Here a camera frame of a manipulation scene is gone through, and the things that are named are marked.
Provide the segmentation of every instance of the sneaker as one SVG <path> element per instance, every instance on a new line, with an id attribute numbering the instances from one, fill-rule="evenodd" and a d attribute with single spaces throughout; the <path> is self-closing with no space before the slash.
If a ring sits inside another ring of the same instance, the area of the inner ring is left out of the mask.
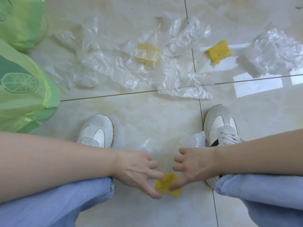
<path id="1" fill-rule="evenodd" d="M 207 112 L 204 121 L 204 132 L 206 146 L 223 146 L 241 142 L 232 113 L 223 104 L 213 106 Z M 209 179 L 206 184 L 216 190 L 216 183 L 219 179 L 220 176 Z"/>
<path id="2" fill-rule="evenodd" d="M 113 143 L 114 130 L 111 120 L 102 114 L 90 117 L 82 127 L 77 143 L 110 148 Z"/>

